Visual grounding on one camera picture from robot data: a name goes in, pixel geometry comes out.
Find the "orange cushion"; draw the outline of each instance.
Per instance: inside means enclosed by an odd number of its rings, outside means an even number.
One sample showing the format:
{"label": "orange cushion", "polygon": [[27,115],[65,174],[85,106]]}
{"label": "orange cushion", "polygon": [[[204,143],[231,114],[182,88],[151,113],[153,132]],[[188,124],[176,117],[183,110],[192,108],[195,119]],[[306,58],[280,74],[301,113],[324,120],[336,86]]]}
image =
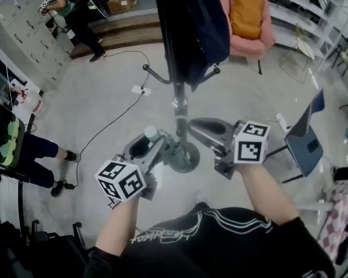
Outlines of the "orange cushion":
{"label": "orange cushion", "polygon": [[264,0],[233,0],[230,20],[234,35],[245,39],[259,39]]}

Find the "concrete floor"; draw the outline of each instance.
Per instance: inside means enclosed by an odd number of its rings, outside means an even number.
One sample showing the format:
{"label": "concrete floor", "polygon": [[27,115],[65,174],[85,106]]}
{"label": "concrete floor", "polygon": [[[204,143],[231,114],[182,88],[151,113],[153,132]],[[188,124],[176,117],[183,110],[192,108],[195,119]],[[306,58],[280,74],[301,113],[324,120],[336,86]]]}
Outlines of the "concrete floor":
{"label": "concrete floor", "polygon": [[[109,54],[123,50],[144,52],[151,67],[162,76],[168,76],[162,44],[112,50]],[[231,59],[221,64],[220,75],[200,85],[195,93],[187,89],[189,117],[220,118],[230,123],[239,119],[267,123],[271,126],[269,150],[272,151],[283,146],[285,134],[276,122],[263,119],[274,119],[280,112],[287,123],[293,125],[318,92],[317,88],[324,88],[326,109],[312,116],[311,125],[322,143],[324,155],[335,165],[347,165],[348,143],[344,144],[344,136],[348,115],[338,110],[341,104],[348,103],[347,88],[336,70],[331,69],[316,75],[314,81],[308,77],[303,85],[295,82],[278,66],[283,53],[285,49],[280,47],[270,49],[262,60],[263,76],[258,74],[258,64],[254,61]],[[59,90],[45,94],[49,109],[42,119],[36,118],[38,130],[34,134],[65,149],[81,151],[101,128],[137,100],[138,95],[131,90],[134,85],[144,82],[147,74],[142,65],[145,63],[146,59],[139,53],[119,54],[95,64],[89,63],[89,57],[72,61]],[[94,178],[99,167],[115,153],[121,152],[148,125],[175,133],[172,86],[150,77],[147,87],[153,94],[142,97],[135,107],[98,135],[84,151],[79,165],[79,186],[73,191],[64,191],[55,199],[50,190],[24,184],[26,225],[38,219],[40,229],[63,235],[71,234],[72,224],[79,221],[87,247],[94,246],[110,211],[110,201]],[[252,208],[240,176],[235,174],[231,181],[222,177],[213,169],[212,151],[191,138],[190,141],[200,150],[200,165],[188,174],[158,167],[159,188],[151,202],[140,201],[138,228],[147,229],[186,213],[194,205],[195,194],[199,191],[206,196],[211,207]],[[56,178],[76,184],[75,163],[54,159],[39,162],[51,169]],[[272,157],[265,166],[278,182],[298,174],[288,152]],[[324,158],[308,178],[282,187],[296,202],[313,202],[332,182],[329,167]],[[303,216],[309,229],[316,234],[319,227],[316,215],[305,213]]]}

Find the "blue chair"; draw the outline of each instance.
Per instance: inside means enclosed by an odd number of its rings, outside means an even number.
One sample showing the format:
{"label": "blue chair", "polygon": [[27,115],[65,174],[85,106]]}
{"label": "blue chair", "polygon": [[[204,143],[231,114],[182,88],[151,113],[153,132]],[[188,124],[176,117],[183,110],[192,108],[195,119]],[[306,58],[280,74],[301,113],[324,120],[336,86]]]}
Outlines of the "blue chair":
{"label": "blue chair", "polygon": [[285,149],[288,149],[290,151],[290,154],[298,165],[301,174],[287,179],[282,183],[287,183],[302,177],[307,177],[322,158],[324,150],[322,149],[322,146],[315,132],[309,125],[309,122],[313,113],[322,111],[324,109],[324,91],[321,90],[313,98],[312,102],[309,104],[302,117],[286,135],[286,145],[266,155],[267,159],[270,156],[275,155],[276,153],[279,153]]}

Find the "person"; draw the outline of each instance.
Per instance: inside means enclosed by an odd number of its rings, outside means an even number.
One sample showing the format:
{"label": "person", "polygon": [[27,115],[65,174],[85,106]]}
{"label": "person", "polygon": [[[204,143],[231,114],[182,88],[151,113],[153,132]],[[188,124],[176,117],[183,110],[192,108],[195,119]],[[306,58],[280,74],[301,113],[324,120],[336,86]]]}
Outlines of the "person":
{"label": "person", "polygon": [[66,151],[49,140],[26,132],[22,140],[18,163],[9,170],[26,176],[32,184],[51,188],[50,194],[53,197],[60,196],[64,188],[73,189],[73,186],[65,180],[56,181],[52,171],[35,162],[36,158],[44,157],[60,158],[71,162],[79,162],[81,159],[78,153]]}
{"label": "person", "polygon": [[334,181],[348,180],[348,167],[332,167],[331,173],[334,177]]}
{"label": "person", "polygon": [[46,13],[50,10],[55,10],[60,16],[64,17],[66,24],[74,31],[79,40],[92,49],[94,56],[90,59],[91,63],[95,63],[107,55],[107,52],[99,44],[102,39],[88,27],[85,20],[86,13],[90,11],[86,5],[76,5],[69,0],[56,0],[56,3],[48,5],[42,12]]}
{"label": "person", "polygon": [[309,234],[291,199],[262,165],[238,165],[255,211],[211,209],[134,237],[139,197],[112,210],[84,278],[335,277],[325,251]]}

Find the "pink armchair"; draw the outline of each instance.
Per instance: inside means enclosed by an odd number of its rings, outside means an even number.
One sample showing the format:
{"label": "pink armchair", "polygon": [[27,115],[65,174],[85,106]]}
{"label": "pink armchair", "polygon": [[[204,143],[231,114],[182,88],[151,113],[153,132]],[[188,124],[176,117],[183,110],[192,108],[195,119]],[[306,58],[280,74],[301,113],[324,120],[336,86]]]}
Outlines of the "pink armchair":
{"label": "pink armchair", "polygon": [[260,38],[257,40],[244,39],[240,36],[233,35],[231,21],[230,21],[230,10],[233,4],[233,0],[220,0],[223,6],[223,10],[226,13],[228,27],[230,29],[231,38],[231,50],[230,54],[235,56],[241,56],[252,60],[258,60],[259,74],[262,75],[262,69],[260,67],[260,59],[268,48],[276,43],[273,36],[271,16],[269,12],[269,2],[264,0],[264,9],[262,16],[262,31]]}

